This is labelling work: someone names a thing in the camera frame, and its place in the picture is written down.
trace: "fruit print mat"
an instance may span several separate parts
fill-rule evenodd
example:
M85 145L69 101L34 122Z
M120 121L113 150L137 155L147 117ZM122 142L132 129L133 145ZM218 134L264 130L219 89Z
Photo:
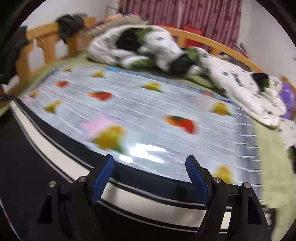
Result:
M185 159L225 182L250 182L260 198L256 135L232 101L181 82L117 68L60 67L22 101L41 119L100 154L190 182Z

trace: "maroon curtain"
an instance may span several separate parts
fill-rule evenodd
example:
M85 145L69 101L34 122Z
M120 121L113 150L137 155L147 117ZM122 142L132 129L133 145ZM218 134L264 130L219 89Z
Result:
M231 47L237 42L242 0L125 0L124 12L136 12L152 24L184 24Z

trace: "bed frame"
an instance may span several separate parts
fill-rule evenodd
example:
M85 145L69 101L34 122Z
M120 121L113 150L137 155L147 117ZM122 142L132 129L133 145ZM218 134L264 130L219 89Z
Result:
M96 19L95 17L86 17L84 18L84 25L86 28L95 25ZM255 72L264 72L260 67L254 64L250 59L246 58L245 56L241 55L240 53L236 52L235 50L220 44L214 40L208 39L206 37L193 34L187 31L183 31L180 29L164 27L168 30L173 36L177 36L178 40L177 43L180 47L185 47L186 39L191 39L194 41L198 41L202 44L208 45L211 47L210 53L214 56L217 56L220 51L236 58L237 60L241 61L245 65L249 66ZM10 95L18 95L22 91L30 85L30 78L40 74L48 65L54 64L55 62L74 57L80 53L81 45L85 48L88 43L91 41L92 36L81 35L79 33L75 34L74 36L67 38L67 46L68 46L68 55L62 58L56 58L55 53L55 44L59 40L58 35L59 27L58 23L49 23L46 25L42 25L35 29L29 29L27 31L27 38L30 41L28 45L26 45L20 53L19 60L16 63L16 70L19 76L19 84L13 87L7 94ZM44 62L45 65L40 67L35 71L30 70L29 66L29 54L34 49L33 46L33 39L36 39L37 46L43 49L44 55ZM3 89L0 86L0 94L3 92Z

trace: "wooden bed rail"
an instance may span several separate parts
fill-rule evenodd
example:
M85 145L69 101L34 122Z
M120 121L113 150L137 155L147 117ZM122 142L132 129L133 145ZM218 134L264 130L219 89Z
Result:
M91 27L95 25L95 23L95 17L84 18L85 27ZM27 31L27 38L30 43L21 50L20 57L16 62L16 70L21 83L28 81L31 77L42 72L47 65L53 64L63 58L73 57L79 53L79 33L77 33L74 36L67 38L68 55L62 58L56 58L55 45L59 40L59 25L57 22L29 29ZM83 46L87 46L89 41L92 39L91 36L87 35L81 36L81 38ZM36 39L37 47L42 48L44 51L45 65L32 72L29 65L29 54L34 49L33 39Z
M193 34L184 30L180 30L180 29L176 29L176 28L168 28L168 27L163 27L164 29L166 29L167 31L169 31L173 36L178 36L178 45L181 48L185 47L185 42L186 39L191 39L197 42L200 42L202 44L206 44L210 47L212 47L210 54L217 56L219 54L219 52L224 52L232 57L234 57L235 59L237 59L238 61L241 61L242 63L244 63L245 65L249 66L253 71L257 72L257 73L264 73L264 71L258 67L256 64L254 64L251 60L249 60L248 58L244 57L243 55L241 55L240 53L234 51L231 48L228 48L227 46L218 43L214 40L208 39L206 37L197 35L197 34Z

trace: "wall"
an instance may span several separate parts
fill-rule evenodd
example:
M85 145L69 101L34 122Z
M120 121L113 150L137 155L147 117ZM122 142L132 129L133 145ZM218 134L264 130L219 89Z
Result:
M46 23L50 23L64 14L86 13L88 16L95 16L102 20L105 17L106 6L118 7L116 0L46 0L42 3L24 22L29 28L34 28ZM109 10L109 15L115 14L115 10ZM67 47L62 40L56 44L57 57L67 55ZM44 65L43 50L35 48L29 55L30 69L36 70ZM3 85L7 92L18 83L18 77L15 76L9 82L8 86Z
M239 41L267 74L286 76L296 87L296 47L275 18L255 0L242 0Z

